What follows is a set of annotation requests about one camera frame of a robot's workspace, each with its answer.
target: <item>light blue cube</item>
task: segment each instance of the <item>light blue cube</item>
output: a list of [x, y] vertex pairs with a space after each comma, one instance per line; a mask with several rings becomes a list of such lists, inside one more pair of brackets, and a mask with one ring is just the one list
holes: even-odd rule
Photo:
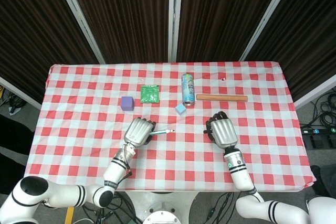
[[183, 104], [179, 104], [175, 107], [175, 110], [179, 115], [182, 115], [186, 111], [186, 109], [187, 108]]

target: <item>spray can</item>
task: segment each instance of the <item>spray can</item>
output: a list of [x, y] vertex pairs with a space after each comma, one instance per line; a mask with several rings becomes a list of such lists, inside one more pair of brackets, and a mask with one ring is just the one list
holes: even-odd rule
[[184, 106], [195, 103], [194, 78], [191, 74], [182, 75], [182, 102]]

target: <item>purple cube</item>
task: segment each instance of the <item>purple cube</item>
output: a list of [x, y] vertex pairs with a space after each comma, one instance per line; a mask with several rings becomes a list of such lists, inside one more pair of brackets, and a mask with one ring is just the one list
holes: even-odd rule
[[134, 110], [134, 100], [133, 97], [121, 97], [121, 109], [123, 111]]

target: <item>wooden dowel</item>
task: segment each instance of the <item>wooden dowel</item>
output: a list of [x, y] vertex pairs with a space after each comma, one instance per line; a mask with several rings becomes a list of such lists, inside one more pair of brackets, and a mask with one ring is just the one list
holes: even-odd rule
[[196, 98], [198, 100], [208, 100], [208, 101], [247, 102], [246, 95], [197, 94]]

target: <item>pen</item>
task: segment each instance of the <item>pen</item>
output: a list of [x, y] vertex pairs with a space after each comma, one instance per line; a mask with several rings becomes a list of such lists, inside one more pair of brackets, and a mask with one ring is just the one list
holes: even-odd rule
[[152, 132], [149, 133], [149, 135], [153, 136], [153, 135], [167, 134], [167, 133], [170, 133], [170, 132], [174, 132], [174, 130], [152, 131]]

